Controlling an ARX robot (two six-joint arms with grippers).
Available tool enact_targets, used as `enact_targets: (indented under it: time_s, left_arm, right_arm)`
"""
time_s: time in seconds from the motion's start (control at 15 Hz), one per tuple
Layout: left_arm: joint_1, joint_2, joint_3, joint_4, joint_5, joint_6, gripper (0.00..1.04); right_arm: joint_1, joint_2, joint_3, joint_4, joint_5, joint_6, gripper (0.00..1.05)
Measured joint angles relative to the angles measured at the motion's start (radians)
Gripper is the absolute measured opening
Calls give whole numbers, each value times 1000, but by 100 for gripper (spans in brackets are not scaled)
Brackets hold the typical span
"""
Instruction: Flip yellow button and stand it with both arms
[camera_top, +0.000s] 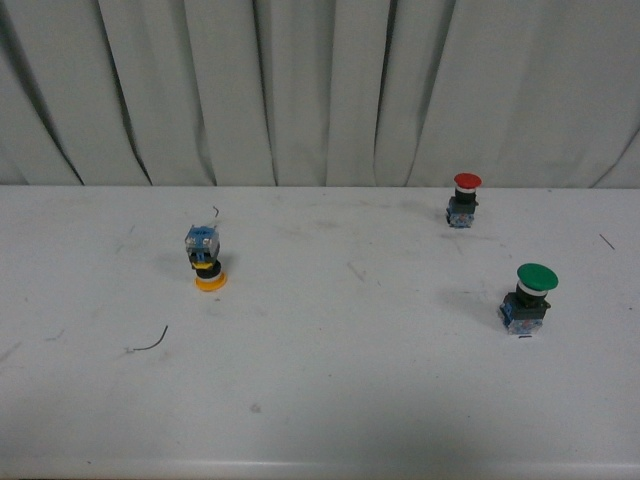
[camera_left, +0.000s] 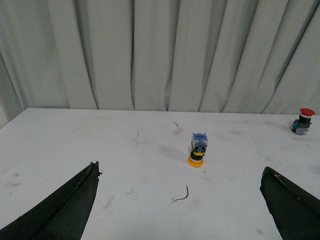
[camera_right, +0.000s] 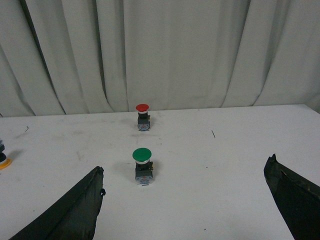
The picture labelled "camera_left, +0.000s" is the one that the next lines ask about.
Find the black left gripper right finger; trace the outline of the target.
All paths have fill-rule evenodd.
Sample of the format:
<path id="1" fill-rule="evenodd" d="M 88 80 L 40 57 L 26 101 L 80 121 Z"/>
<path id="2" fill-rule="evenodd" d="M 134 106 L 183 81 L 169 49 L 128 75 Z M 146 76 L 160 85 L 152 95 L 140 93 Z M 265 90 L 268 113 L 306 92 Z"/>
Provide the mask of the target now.
<path id="1" fill-rule="evenodd" d="M 320 238 L 320 200 L 269 166 L 260 191 L 283 240 Z"/>

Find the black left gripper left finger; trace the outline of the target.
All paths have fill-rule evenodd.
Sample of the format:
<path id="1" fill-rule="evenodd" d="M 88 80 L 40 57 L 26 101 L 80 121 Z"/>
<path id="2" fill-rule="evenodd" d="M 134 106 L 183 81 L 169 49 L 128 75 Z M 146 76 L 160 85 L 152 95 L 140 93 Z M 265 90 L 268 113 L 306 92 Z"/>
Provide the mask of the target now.
<path id="1" fill-rule="evenodd" d="M 0 230 L 2 240 L 79 240 L 98 189 L 99 163 L 91 162 L 51 195 Z"/>

